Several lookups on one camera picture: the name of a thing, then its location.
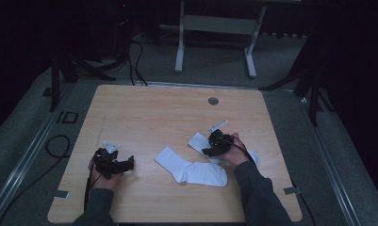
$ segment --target dark sleeve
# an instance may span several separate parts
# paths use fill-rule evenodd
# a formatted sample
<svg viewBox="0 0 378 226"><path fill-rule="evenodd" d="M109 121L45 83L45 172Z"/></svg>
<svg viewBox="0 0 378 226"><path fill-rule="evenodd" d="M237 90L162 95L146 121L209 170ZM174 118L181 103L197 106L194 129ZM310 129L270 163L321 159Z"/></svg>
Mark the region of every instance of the dark sleeve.
<svg viewBox="0 0 378 226"><path fill-rule="evenodd" d="M96 188L90 191L86 211L73 225L115 225L109 211L112 206L113 191Z"/></svg>
<svg viewBox="0 0 378 226"><path fill-rule="evenodd" d="M273 192L271 179L263 177L254 163L244 162L234 173L247 225L292 225L286 209Z"/></svg>

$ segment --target dark background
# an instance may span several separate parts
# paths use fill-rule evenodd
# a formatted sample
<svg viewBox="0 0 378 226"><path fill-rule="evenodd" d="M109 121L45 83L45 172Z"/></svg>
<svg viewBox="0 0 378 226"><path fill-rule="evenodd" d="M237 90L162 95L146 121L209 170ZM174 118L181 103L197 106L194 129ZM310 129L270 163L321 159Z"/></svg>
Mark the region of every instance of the dark background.
<svg viewBox="0 0 378 226"><path fill-rule="evenodd" d="M0 126L35 78L49 68L55 51L72 52L82 59L110 55L107 40L115 35L115 22L123 18L110 7L113 2L99 9L103 13L93 15L98 2L0 1ZM125 15L155 39L160 24L178 24L179 1L125 3L129 6ZM216 3L218 10L207 13L256 18L252 12L260 6L222 3ZM378 1L310 3L269 4L261 32L308 37L296 70L320 56L328 59L322 86L378 188ZM187 10L197 12L202 4L192 1ZM104 24L110 29L99 31Z"/></svg>

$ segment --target gray carpet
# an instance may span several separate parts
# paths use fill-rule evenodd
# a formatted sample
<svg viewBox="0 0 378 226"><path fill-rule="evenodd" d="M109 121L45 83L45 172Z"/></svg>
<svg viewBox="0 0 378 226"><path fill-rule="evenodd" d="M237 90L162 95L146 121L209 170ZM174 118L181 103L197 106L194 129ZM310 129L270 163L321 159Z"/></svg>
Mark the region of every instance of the gray carpet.
<svg viewBox="0 0 378 226"><path fill-rule="evenodd" d="M169 39L160 44L145 37L136 39L143 46L139 70L148 82L256 89L286 76L304 44L304 40L296 38L281 40L266 36L259 38L254 53L258 77L251 79L247 76L241 48L195 41L188 43L183 72L176 74L174 72L176 46L173 37ZM139 55L139 52L139 46L132 45L133 59ZM130 83L127 67L122 67L109 75L118 78L116 84ZM50 74L46 72L38 77L30 91L0 128L0 191L19 159L29 149L41 126L52 114L57 118L60 111L78 113L78 120L74 124L55 121L50 123L49 132L44 136L45 139L30 170L21 182L19 191L35 181L57 161L45 151L43 145L50 137L66 135L71 139L71 149L73 148L94 91L101 83L105 82L92 77L83 77L78 84L62 82L63 90L70 90L71 94L63 96L64 101L57 112L49 113L51 100L41 94L50 86ZM294 86L295 82L282 89L293 89ZM332 187L331 178L322 161L320 144L314 135L314 128L304 114L306 105L293 94L281 90L265 92L264 97L288 172L304 192L304 199L317 225L347 225L337 201L337 194ZM323 144L332 157L359 221L361 225L378 225L376 189L336 113L328 111L324 105L322 109L322 112L318 112L317 132L320 133ZM50 150L62 154L65 147L66 141L57 138L51 142ZM2 225L53 225L48 222L47 213L52 203L53 192L58 188L67 162L67 159L61 160L58 166L29 188L8 210ZM303 211L303 219L295 225L312 225L309 213L300 199L299 204Z"/></svg>

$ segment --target hand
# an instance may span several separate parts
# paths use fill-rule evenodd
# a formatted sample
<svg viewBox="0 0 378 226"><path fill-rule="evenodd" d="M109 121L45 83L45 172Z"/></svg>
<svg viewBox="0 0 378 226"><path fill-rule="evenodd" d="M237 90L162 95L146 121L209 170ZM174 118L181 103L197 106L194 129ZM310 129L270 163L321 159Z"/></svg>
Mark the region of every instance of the hand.
<svg viewBox="0 0 378 226"><path fill-rule="evenodd" d="M240 141L238 141L238 133L234 133L232 136L235 137L233 138L234 144L245 150L244 145ZM250 161L250 159L242 150L233 145L227 153L223 153L221 155L218 155L217 157L228 161L233 167L236 167L243 162Z"/></svg>
<svg viewBox="0 0 378 226"><path fill-rule="evenodd" d="M115 192L119 182L122 180L122 176L123 173L112 174L111 178L107 179L94 168L91 175L91 189L105 188Z"/></svg>

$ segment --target person's right hand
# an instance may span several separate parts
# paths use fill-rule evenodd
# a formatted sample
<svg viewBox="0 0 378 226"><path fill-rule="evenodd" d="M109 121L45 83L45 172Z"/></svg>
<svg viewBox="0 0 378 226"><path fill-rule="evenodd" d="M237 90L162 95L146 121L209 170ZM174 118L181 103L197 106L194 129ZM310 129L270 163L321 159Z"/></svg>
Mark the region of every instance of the person's right hand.
<svg viewBox="0 0 378 226"><path fill-rule="evenodd" d="M242 143L238 141L238 133L234 133L232 136L235 137L233 138L234 144L245 150L244 145L242 145ZM233 167L236 167L243 162L250 161L250 159L245 155L245 153L242 150L233 145L227 153L220 154L216 157L226 160Z"/></svg>

